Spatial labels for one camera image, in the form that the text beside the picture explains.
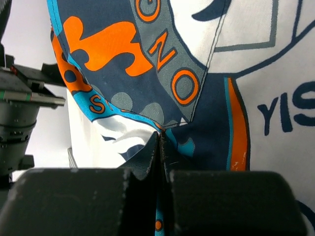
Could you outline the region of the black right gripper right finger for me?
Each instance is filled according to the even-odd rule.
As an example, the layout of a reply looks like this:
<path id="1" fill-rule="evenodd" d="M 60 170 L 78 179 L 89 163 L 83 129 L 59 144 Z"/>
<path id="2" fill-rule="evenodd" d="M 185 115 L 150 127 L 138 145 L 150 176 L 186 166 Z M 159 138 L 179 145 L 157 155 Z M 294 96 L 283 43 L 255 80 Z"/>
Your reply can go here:
<path id="1" fill-rule="evenodd" d="M 299 205 L 274 172 L 197 170 L 159 138 L 167 236 L 305 236 Z"/>

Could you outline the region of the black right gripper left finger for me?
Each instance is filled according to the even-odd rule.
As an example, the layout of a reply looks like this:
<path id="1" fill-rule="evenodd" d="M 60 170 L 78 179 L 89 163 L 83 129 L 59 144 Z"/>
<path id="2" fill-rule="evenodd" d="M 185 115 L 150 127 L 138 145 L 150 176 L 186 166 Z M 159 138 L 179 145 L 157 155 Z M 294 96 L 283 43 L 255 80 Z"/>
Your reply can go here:
<path id="1" fill-rule="evenodd" d="M 3 236 L 152 236 L 158 134 L 116 169 L 32 169 L 0 213 Z"/>

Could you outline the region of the colourful patterned shorts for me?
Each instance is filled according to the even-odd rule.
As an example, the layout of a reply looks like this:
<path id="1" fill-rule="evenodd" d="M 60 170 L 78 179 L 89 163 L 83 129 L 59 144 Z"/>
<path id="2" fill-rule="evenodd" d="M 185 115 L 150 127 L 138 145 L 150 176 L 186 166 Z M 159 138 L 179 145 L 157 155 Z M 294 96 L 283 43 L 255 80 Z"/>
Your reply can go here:
<path id="1" fill-rule="evenodd" d="M 62 78 L 131 159 L 154 132 L 198 168 L 266 170 L 315 233 L 312 0 L 49 0 Z"/>

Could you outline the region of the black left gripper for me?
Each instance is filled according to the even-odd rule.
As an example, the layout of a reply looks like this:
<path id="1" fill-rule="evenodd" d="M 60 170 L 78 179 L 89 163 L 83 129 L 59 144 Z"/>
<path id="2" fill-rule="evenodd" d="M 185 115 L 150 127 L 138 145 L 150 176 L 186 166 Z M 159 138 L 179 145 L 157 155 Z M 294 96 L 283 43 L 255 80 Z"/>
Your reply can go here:
<path id="1" fill-rule="evenodd" d="M 56 109 L 65 105 L 45 85 L 63 87 L 56 64 L 43 64 L 40 70 L 14 63 L 14 57 L 0 48 L 0 187 L 10 189 L 12 173 L 34 167 L 26 149 L 41 107 Z"/>

